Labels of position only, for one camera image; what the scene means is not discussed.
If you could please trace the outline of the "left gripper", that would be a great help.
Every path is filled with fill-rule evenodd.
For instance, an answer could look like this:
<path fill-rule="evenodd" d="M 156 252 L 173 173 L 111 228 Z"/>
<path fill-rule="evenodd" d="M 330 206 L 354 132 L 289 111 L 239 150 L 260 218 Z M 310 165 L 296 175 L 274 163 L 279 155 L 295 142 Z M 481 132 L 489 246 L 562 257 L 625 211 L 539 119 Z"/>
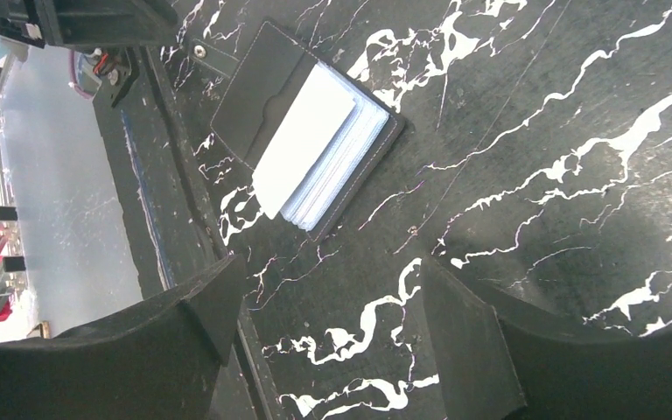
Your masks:
<path fill-rule="evenodd" d="M 168 46 L 179 24 L 167 1 L 0 1 L 0 61 L 29 47 L 97 53 L 92 74 L 116 106 L 137 79 L 137 49 Z"/>

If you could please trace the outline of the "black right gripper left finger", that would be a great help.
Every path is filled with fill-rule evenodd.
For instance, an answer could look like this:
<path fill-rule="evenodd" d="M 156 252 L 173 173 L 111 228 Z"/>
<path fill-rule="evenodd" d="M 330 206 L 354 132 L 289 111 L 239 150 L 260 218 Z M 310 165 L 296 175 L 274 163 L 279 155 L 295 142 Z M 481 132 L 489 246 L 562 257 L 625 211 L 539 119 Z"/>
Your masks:
<path fill-rule="evenodd" d="M 205 418 L 244 276 L 244 260 L 229 255 L 54 338 L 0 343 L 0 419 Z"/>

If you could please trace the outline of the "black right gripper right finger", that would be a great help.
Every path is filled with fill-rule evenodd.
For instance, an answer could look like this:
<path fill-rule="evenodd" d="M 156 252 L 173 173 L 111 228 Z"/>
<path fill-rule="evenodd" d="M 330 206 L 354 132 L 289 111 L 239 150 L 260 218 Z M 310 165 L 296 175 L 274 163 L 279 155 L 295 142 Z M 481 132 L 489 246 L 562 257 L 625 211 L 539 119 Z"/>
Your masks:
<path fill-rule="evenodd" d="M 581 325 L 432 258 L 420 279 L 450 419 L 672 419 L 672 331 Z"/>

